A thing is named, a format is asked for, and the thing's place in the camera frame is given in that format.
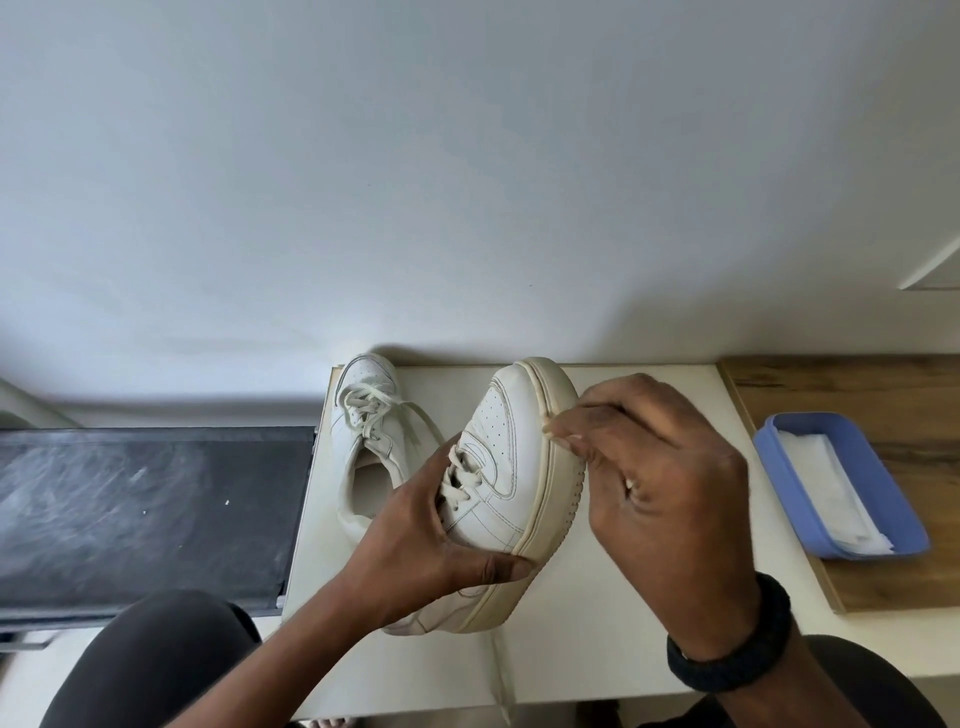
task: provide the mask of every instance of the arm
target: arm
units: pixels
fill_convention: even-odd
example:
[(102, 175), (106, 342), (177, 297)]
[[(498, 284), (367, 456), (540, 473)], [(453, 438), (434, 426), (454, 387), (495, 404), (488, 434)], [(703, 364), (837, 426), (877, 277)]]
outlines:
[[(587, 459), (590, 527), (684, 655), (706, 662), (745, 643), (759, 590), (743, 456), (645, 375), (591, 387), (546, 430)], [(796, 627), (770, 672), (717, 699), (738, 728), (869, 728)]]
[(344, 569), (168, 728), (279, 728), (373, 630), (460, 589), (530, 575), (522, 558), (446, 538), (434, 499), (451, 444), (391, 494)]

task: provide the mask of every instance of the white tissue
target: white tissue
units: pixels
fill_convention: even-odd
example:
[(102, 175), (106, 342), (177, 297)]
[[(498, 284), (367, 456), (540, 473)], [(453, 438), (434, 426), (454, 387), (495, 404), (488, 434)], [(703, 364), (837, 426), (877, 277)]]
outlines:
[(870, 518), (827, 435), (780, 430), (777, 435), (830, 538), (862, 556), (893, 553), (893, 545)]

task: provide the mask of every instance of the hand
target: hand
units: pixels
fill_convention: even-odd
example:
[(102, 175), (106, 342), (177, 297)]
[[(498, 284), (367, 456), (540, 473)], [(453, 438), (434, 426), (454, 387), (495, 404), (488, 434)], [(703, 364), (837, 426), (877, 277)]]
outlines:
[(684, 654), (746, 642), (759, 589), (743, 456), (647, 375), (590, 387), (546, 430), (588, 461), (590, 527)]
[(436, 498), (456, 438), (441, 446), (413, 477), (394, 490), (338, 574), (372, 631), (461, 589), (519, 581), (534, 565), (499, 551), (450, 541)]

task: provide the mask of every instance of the black pants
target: black pants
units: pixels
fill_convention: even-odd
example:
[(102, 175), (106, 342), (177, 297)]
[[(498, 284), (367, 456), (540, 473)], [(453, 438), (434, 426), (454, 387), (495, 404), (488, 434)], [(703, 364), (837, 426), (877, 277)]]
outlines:
[[(946, 728), (920, 691), (870, 650), (806, 638), (821, 665), (873, 728)], [(164, 592), (134, 604), (90, 643), (41, 728), (160, 728), (260, 644), (250, 617), (202, 592)], [(712, 698), (670, 728), (729, 725)]]

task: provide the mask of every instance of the blue container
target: blue container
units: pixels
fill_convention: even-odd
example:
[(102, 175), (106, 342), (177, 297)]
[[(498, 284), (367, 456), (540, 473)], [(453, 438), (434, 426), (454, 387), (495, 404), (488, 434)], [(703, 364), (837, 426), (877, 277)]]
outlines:
[[(780, 444), (777, 430), (795, 435), (827, 435), (867, 513), (880, 533), (893, 544), (893, 554), (862, 556), (847, 551), (830, 538)], [(822, 559), (866, 560), (910, 556), (930, 549), (924, 525), (900, 487), (883, 467), (860, 428), (843, 415), (835, 412), (784, 412), (768, 417), (754, 436), (754, 445), (783, 510), (809, 553)]]

